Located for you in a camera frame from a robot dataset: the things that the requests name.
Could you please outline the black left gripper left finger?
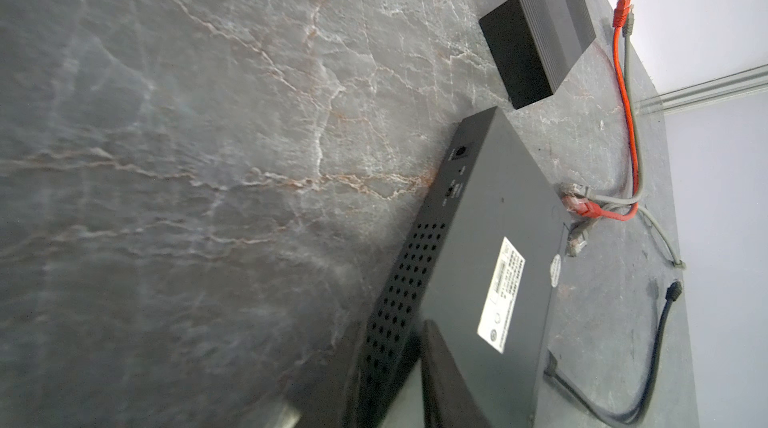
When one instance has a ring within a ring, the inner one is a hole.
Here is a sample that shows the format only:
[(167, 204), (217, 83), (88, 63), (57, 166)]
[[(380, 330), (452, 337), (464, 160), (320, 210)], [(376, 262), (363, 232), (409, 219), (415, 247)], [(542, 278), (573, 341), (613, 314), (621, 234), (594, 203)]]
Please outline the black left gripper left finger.
[(236, 425), (356, 427), (364, 340), (364, 326), (349, 326), (314, 385), (293, 397), (272, 397), (257, 403)]

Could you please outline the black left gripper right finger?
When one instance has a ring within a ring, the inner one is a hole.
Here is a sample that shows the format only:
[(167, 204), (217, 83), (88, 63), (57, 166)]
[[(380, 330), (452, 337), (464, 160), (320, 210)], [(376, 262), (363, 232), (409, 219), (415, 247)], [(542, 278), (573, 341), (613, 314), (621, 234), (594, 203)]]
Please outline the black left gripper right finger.
[(433, 320), (420, 335), (421, 380), (426, 427), (490, 427)]

